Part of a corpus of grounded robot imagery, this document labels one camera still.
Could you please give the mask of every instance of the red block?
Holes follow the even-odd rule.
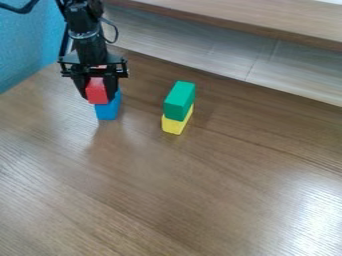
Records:
[[[108,104],[106,87],[103,78],[92,77],[86,87],[86,94],[90,104]]]

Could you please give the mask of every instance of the wood grain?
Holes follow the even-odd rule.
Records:
[[[115,122],[57,65],[0,95],[0,255],[341,255],[340,108],[125,54]],[[176,79],[198,88],[180,137]]]
[[[118,46],[342,106],[342,54],[143,11],[108,7]],[[105,26],[106,36],[113,37]]]
[[[342,51],[342,5],[314,0],[106,0],[114,6]]]

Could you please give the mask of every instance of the robotic arm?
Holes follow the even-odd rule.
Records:
[[[92,78],[102,78],[108,102],[114,98],[119,78],[128,77],[127,60],[107,51],[101,22],[114,24],[104,19],[101,0],[55,0],[67,23],[59,53],[63,77],[70,77],[81,96],[87,99],[86,87]],[[31,0],[22,8],[3,4],[0,8],[19,13],[29,13],[39,0]],[[74,51],[68,53],[73,42]]]

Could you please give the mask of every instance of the table surface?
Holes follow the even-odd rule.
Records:
[[[0,254],[341,255],[341,108],[125,53],[118,120],[57,65],[0,95]],[[181,136],[175,80],[197,84]]]
[[[177,18],[342,50],[342,4],[314,0],[106,0]]]

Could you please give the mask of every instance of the yellow block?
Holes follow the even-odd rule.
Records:
[[[189,121],[193,111],[194,111],[194,104],[192,104],[191,107],[189,108],[189,111],[186,114],[184,121],[172,120],[172,119],[166,118],[165,115],[163,115],[162,116],[163,131],[180,135],[182,131],[184,130],[184,127],[186,126],[187,122]]]

